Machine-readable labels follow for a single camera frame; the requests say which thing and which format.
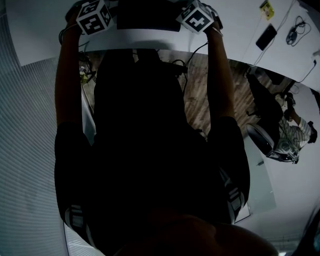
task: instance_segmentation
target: white desk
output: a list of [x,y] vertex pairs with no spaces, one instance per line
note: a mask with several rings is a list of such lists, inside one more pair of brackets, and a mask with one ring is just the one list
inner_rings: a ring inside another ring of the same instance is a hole
[[[57,57],[60,51],[58,34],[66,25],[64,16],[69,8],[78,0],[6,0],[7,17],[13,44],[20,64],[26,65],[36,61]],[[264,0],[201,0],[210,4],[220,14],[223,22],[224,44],[227,56],[230,59],[254,63],[260,54],[259,48],[254,44],[258,37],[268,26],[268,22],[261,18],[259,5]],[[291,0],[269,0],[275,10],[270,22],[277,27],[284,18]],[[290,78],[300,80],[308,68],[306,63],[311,54],[320,45],[320,36],[313,22],[313,30],[298,46],[292,48],[282,42],[293,25],[297,15],[301,15],[298,3],[295,5],[285,25],[279,31],[275,43],[263,56],[258,66],[270,69]],[[160,30],[116,30],[111,29],[105,33],[91,37],[87,47],[88,51],[122,49],[122,48],[154,48],[172,49],[192,52],[206,42],[204,34],[195,35],[181,28],[179,33]],[[202,48],[200,53],[207,53]],[[284,54],[293,56],[293,63],[287,61]],[[304,83],[316,90],[320,90],[320,63]],[[318,82],[313,77],[318,75]]]

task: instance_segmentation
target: black and white cube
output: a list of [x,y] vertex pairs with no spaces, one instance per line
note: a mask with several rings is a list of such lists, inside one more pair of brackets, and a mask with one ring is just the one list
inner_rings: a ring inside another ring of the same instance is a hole
[[211,12],[198,0],[194,0],[176,20],[197,34],[213,23]]
[[100,33],[114,25],[104,0],[84,3],[76,21],[87,35]]

